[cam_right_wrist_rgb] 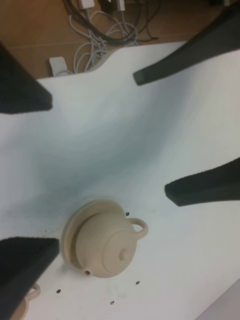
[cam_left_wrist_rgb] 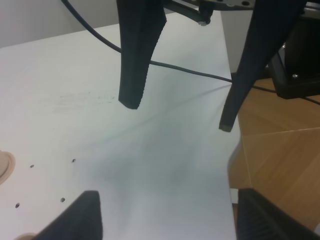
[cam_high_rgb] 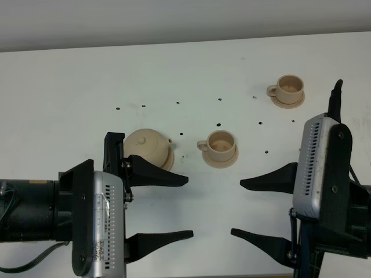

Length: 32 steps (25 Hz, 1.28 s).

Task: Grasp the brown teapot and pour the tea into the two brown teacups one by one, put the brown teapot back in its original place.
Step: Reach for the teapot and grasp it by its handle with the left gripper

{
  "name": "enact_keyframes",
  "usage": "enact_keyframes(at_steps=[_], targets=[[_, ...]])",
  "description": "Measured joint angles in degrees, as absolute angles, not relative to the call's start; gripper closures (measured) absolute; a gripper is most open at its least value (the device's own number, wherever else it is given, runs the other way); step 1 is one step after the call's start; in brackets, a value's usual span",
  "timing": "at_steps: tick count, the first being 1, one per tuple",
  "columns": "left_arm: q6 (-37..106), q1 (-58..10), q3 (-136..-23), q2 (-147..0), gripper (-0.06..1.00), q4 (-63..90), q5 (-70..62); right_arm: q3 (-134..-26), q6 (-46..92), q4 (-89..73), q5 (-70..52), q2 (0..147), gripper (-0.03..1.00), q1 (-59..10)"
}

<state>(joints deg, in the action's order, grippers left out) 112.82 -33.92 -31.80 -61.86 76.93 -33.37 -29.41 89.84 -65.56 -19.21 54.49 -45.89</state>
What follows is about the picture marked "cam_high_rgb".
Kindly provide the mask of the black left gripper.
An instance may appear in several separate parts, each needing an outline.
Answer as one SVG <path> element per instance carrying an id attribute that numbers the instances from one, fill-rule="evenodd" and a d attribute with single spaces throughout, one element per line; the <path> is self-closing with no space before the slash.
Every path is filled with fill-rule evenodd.
<path id="1" fill-rule="evenodd" d="M 122 180 L 124 208 L 133 199 L 131 187 L 180 187 L 188 182 L 188 177 L 157 167 L 141 156 L 124 158 L 124 138 L 123 133 L 107 133 L 102 169 Z M 68 215 L 67 222 L 59 222 L 59 227 L 68 229 L 74 261 L 92 261 L 94 172 L 93 160 L 88 159 L 59 175 L 59 214 Z"/>

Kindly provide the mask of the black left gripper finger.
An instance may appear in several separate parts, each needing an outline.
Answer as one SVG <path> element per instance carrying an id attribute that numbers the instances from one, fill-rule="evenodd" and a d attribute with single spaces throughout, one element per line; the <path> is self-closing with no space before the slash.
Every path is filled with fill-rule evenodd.
<path id="1" fill-rule="evenodd" d="M 125 263 L 136 262 L 159 248 L 193 236 L 194 233 L 191 230 L 169 233 L 137 233 L 125 240 Z"/>

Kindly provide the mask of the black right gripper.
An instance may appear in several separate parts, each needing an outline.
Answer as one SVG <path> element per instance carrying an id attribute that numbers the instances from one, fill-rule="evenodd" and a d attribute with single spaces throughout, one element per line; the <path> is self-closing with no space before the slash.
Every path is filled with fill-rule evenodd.
<path id="1" fill-rule="evenodd" d="M 293 194 L 297 162 L 254 178 L 240 180 L 250 191 Z M 291 219 L 301 220 L 301 240 L 298 244 L 295 277 L 318 277 L 325 253 L 367 259 L 370 257 L 370 211 L 366 207 L 352 207 L 340 217 L 315 220 L 290 209 Z M 258 235 L 232 228 L 231 234 L 253 244 L 277 263 L 293 267 L 289 256 L 292 242 L 283 237 Z"/>

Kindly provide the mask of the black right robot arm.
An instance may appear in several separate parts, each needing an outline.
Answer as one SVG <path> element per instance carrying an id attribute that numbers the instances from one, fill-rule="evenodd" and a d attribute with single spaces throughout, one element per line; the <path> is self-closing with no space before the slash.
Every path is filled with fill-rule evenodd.
<path id="1" fill-rule="evenodd" d="M 347 160 L 331 159 L 325 170 L 320 216 L 310 218 L 290 209 L 291 240 L 237 228 L 231 229 L 231 234 L 292 268 L 295 277 L 318 277 L 325 253 L 369 258 L 370 192 L 349 178 Z"/>

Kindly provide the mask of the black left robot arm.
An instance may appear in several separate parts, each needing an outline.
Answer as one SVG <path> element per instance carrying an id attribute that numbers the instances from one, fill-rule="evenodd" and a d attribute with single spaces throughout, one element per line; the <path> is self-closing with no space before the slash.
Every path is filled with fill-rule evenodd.
<path id="1" fill-rule="evenodd" d="M 191 230 L 125 236 L 125 205 L 134 199 L 132 187 L 180 187 L 188 178 L 137 155 L 125 157 L 124 138 L 107 133 L 102 171 L 89 159 L 59 173 L 57 180 L 2 180 L 1 241 L 71 242 L 72 265 L 82 275 L 94 262 L 109 269 L 115 260 L 131 263 L 193 237 Z"/>

